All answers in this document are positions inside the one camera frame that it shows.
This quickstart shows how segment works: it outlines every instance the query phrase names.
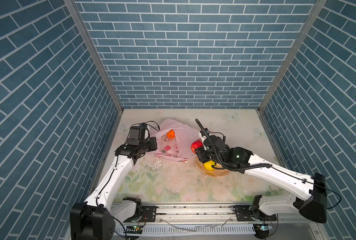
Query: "floral tablecloth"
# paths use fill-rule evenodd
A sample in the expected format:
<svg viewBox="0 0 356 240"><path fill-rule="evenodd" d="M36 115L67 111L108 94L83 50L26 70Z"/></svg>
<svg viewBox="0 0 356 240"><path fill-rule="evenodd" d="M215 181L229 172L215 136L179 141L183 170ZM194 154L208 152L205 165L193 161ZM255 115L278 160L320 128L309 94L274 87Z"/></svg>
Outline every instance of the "floral tablecloth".
<svg viewBox="0 0 356 240"><path fill-rule="evenodd" d="M136 115L131 111L125 110L122 116L112 151L124 141L129 126L134 122L154 120L161 123L166 118L172 118L199 130L194 122L198 118L210 131L224 133L230 147L241 146L277 163L254 110L147 109L139 113L137 109ZM140 198L143 202L252 201L254 195L271 196L285 192L265 180L239 172L209 177L195 166L195 161L196 157L185 162L174 162L162 156L145 155L138 159L126 176L114 202L120 202L126 196Z"/></svg>

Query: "side wall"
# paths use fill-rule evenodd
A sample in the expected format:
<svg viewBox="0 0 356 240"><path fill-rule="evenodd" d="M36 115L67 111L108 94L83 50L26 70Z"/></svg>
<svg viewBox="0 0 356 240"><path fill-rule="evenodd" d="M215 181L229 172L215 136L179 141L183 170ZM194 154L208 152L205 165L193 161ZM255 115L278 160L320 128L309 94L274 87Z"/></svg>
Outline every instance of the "side wall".
<svg viewBox="0 0 356 240"><path fill-rule="evenodd" d="M0 240L65 236L116 115L62 0L0 0Z"/></svg>
<svg viewBox="0 0 356 240"><path fill-rule="evenodd" d="M342 195L329 237L356 240L356 1L327 1L264 116L289 168Z"/></svg>
<svg viewBox="0 0 356 240"><path fill-rule="evenodd" d="M77 0L125 108L257 108L315 0L138 2Z"/></svg>

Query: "toy fruit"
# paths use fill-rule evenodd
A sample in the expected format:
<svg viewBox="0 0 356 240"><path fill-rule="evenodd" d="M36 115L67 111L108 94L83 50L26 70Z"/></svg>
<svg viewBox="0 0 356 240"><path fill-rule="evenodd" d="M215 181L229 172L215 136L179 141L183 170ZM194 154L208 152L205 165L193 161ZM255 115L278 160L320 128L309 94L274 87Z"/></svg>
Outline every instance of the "toy fruit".
<svg viewBox="0 0 356 240"><path fill-rule="evenodd" d="M214 166L215 165L215 162L210 160L210 161L207 161L203 164L203 166L206 168L206 170L209 170L209 171L212 171L214 170L214 168L212 168L211 166Z"/></svg>
<svg viewBox="0 0 356 240"><path fill-rule="evenodd" d="M202 147L203 146L203 143L202 143L202 141L201 140L197 140L197 141L195 141L195 142L193 142L192 144L191 144L191 150L195 153L195 149L197 149L197 148L199 148L199 147Z"/></svg>
<svg viewBox="0 0 356 240"><path fill-rule="evenodd" d="M175 132L171 129L166 135L168 138L173 139L175 137Z"/></svg>

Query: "metal corner post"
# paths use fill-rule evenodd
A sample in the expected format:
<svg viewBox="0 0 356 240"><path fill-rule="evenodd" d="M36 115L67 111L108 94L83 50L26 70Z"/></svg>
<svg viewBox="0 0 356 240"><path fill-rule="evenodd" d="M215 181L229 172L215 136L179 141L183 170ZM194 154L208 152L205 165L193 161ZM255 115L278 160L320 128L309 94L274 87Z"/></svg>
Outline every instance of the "metal corner post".
<svg viewBox="0 0 356 240"><path fill-rule="evenodd" d="M84 44L87 47L87 50L89 51L91 58L93 59L95 66L97 67L99 74L102 77L103 82L106 85L106 88L108 92L110 93L111 98L114 101L115 106L117 106L118 110L120 113L123 112L123 107L115 94L113 85L110 82L110 79L107 75L107 72L104 68L104 65L101 61L101 58L99 57L99 54L94 46L93 41L91 40L90 34L88 33L88 30L86 28L86 25L84 25L84 21L82 19L82 16L79 13L78 7L75 3L75 0L64 0L65 5L67 7L67 10L70 12L71 18L73 19L76 28L78 29Z"/></svg>
<svg viewBox="0 0 356 240"><path fill-rule="evenodd" d="M311 27L313 26L314 22L316 21L318 15L320 14L322 8L325 6L327 0L316 0L313 7L310 9L309 15L302 25L300 32L298 33L296 39L293 42L293 45L290 48L289 53L286 55L280 69L277 72L277 75L274 77L271 86L268 89L265 97L263 98L262 102L259 104L258 111L261 113L269 103L270 98L277 89L278 85L280 84L283 76L285 75L287 69L289 68L291 62L293 61L294 57L296 56L298 50L300 49L303 41L305 40L306 36L308 35Z"/></svg>

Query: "blue brick wall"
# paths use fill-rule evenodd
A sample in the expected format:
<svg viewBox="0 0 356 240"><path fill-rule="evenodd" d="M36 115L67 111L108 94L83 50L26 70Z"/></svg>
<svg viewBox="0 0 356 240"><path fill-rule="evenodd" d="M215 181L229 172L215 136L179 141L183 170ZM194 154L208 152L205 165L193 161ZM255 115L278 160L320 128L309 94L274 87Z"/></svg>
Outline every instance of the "blue brick wall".
<svg viewBox="0 0 356 240"><path fill-rule="evenodd" d="M329 237L356 240L355 0L327 1L264 116L288 166L325 175L342 195ZM328 205L337 200L329 193Z"/></svg>
<svg viewBox="0 0 356 240"><path fill-rule="evenodd" d="M0 0L0 240L65 236L116 115L63 0Z"/></svg>
<svg viewBox="0 0 356 240"><path fill-rule="evenodd" d="M77 5L125 108L257 108L314 1Z"/></svg>

